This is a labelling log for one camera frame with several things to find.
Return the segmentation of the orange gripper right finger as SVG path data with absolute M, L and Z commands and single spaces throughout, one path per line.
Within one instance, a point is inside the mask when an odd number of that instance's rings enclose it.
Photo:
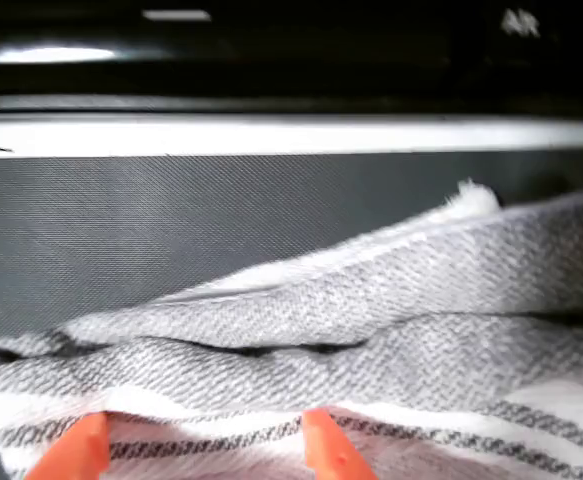
M 323 409 L 302 414 L 306 465 L 316 480 L 376 480 L 364 457 Z

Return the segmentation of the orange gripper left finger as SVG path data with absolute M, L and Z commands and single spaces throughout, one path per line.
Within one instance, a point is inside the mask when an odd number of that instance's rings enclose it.
M 77 421 L 48 449 L 26 480 L 98 480 L 110 463 L 107 416 Z

